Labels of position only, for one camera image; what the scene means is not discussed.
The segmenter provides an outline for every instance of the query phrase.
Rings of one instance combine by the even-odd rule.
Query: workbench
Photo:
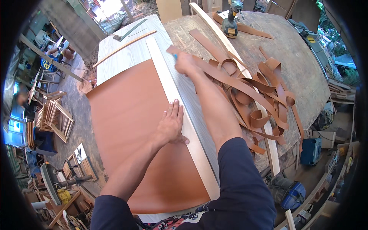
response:
[[[328,85],[315,57],[296,30],[281,16],[245,11],[243,11],[242,14],[245,20],[238,14],[240,22],[247,25],[252,24],[253,28],[271,34],[274,39],[239,32],[235,39],[230,39],[232,45],[239,53],[243,62],[249,66],[248,70],[251,74],[258,71],[257,66],[260,61],[266,61],[259,51],[259,46],[262,46],[270,57],[274,57],[282,63],[282,77],[289,91],[293,92],[296,96],[296,107],[303,128],[308,129],[323,109],[329,97]],[[198,97],[195,94],[194,85],[189,78],[184,77],[174,69],[175,60],[170,54],[167,54],[165,50],[172,41],[179,49],[201,57],[205,61],[214,59],[214,57],[212,57],[212,55],[189,34],[190,30],[198,29],[216,44],[219,49],[222,49],[224,53],[226,52],[198,15],[186,16],[164,23],[163,27],[166,31],[163,29],[156,15],[151,15],[146,18],[148,18],[148,21],[140,25],[136,29],[137,32],[134,31],[135,33],[132,33],[132,37],[124,39],[121,43],[112,39],[112,37],[102,40],[99,46],[98,59],[101,60],[103,57],[135,37],[148,33],[151,30],[157,30],[157,33],[150,36],[154,36],[158,41],[160,51],[164,56],[179,94],[183,99],[190,119],[198,134],[198,138],[218,178],[215,145],[203,121],[203,114]],[[140,20],[116,31],[114,34],[122,36],[139,22]],[[147,50],[145,39],[141,39],[125,47],[97,67],[97,85],[102,84],[104,81],[131,66],[150,58],[151,56]],[[290,108],[287,120],[290,128],[284,132],[286,144],[277,144],[279,157],[284,155],[300,141],[299,130]],[[243,130],[243,132],[246,136],[251,136],[247,130]],[[266,149],[263,140],[259,143],[259,146]],[[267,154],[260,155],[255,153],[254,160],[259,171],[269,166]]]
[[[248,71],[251,75],[259,71],[257,67],[259,62],[266,61],[259,50],[259,46],[263,47],[268,56],[282,63],[282,77],[289,91],[296,96],[296,107],[303,128],[305,130],[308,129],[323,109],[329,97],[328,85],[317,60],[297,31],[283,17],[248,11],[242,11],[242,15],[244,20],[239,13],[237,15],[241,23],[251,24],[253,28],[269,33],[273,36],[273,39],[239,31],[235,39],[229,39],[230,42],[239,53],[243,62],[250,66]],[[215,60],[215,58],[189,34],[189,31],[192,29],[198,29],[226,53],[210,28],[198,15],[169,21],[164,23],[163,26],[176,47],[201,57],[207,62],[209,59]],[[286,144],[277,144],[279,157],[300,141],[298,127],[290,107],[287,114],[287,122],[290,128],[284,132]],[[245,135],[251,136],[247,130],[243,129],[243,132]],[[266,149],[264,141],[261,141],[259,146]],[[267,154],[255,154],[254,160],[259,171],[269,166]]]

